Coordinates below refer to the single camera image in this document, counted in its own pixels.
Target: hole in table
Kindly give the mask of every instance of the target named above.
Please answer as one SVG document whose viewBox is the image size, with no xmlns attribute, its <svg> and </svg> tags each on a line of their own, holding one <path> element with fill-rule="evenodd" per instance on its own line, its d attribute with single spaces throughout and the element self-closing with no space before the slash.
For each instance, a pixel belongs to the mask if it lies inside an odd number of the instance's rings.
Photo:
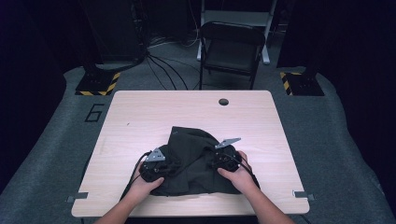
<svg viewBox="0 0 396 224">
<path fill-rule="evenodd" d="M 219 99 L 219 104 L 220 105 L 228 105 L 230 103 L 227 99 L 221 98 Z"/>
</svg>

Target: person's left hand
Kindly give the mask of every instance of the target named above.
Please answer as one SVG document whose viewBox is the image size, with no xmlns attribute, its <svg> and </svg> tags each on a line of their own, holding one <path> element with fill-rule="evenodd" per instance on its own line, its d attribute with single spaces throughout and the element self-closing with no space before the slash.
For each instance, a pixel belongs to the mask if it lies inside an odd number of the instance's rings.
<svg viewBox="0 0 396 224">
<path fill-rule="evenodd" d="M 128 193 L 125 195 L 125 198 L 134 200 L 136 204 L 143 202 L 149 196 L 149 193 L 152 190 L 158 188 L 164 181 L 164 178 L 161 177 L 153 182 L 146 182 L 146 180 L 144 180 L 142 176 L 140 176 L 139 172 L 142 163 L 143 162 L 141 161 L 139 166 L 137 167 L 134 174 L 135 181 L 129 189 Z"/>
</svg>

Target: black chair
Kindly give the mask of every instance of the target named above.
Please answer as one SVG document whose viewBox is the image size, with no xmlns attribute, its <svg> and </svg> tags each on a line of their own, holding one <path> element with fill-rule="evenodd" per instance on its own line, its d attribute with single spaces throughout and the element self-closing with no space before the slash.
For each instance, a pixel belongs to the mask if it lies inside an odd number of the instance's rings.
<svg viewBox="0 0 396 224">
<path fill-rule="evenodd" d="M 250 77 L 253 89 L 257 68 L 265 44 L 264 33 L 252 26 L 220 21 L 205 23 L 200 29 L 201 69 L 200 85 L 203 85 L 203 70 L 207 69 Z"/>
</svg>

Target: forearm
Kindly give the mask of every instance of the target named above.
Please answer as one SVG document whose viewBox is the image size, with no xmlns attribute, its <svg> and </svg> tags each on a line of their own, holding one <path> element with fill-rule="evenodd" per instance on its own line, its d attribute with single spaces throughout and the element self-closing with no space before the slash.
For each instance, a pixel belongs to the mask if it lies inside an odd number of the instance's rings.
<svg viewBox="0 0 396 224">
<path fill-rule="evenodd" d="M 125 223 L 128 216 L 137 206 L 137 202 L 133 198 L 123 198 L 119 203 L 114 205 L 104 216 L 98 219 L 95 224 L 102 223 Z"/>
<path fill-rule="evenodd" d="M 245 194 L 261 224 L 294 223 L 276 205 L 274 205 L 259 189 Z"/>
</svg>

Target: table top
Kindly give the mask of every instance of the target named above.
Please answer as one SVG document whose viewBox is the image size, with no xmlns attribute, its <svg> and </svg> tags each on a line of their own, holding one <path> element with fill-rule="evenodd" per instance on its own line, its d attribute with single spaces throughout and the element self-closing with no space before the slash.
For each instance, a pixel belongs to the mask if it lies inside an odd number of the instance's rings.
<svg viewBox="0 0 396 224">
<path fill-rule="evenodd" d="M 227 99 L 227 105 L 220 105 Z M 120 199 L 137 160 L 167 144 L 173 126 L 202 129 L 247 154 L 262 191 L 286 214 L 308 212 L 304 191 L 269 91 L 117 91 L 78 192 L 74 217 L 101 217 Z M 148 196 L 134 217 L 253 215 L 243 195 Z"/>
</svg>

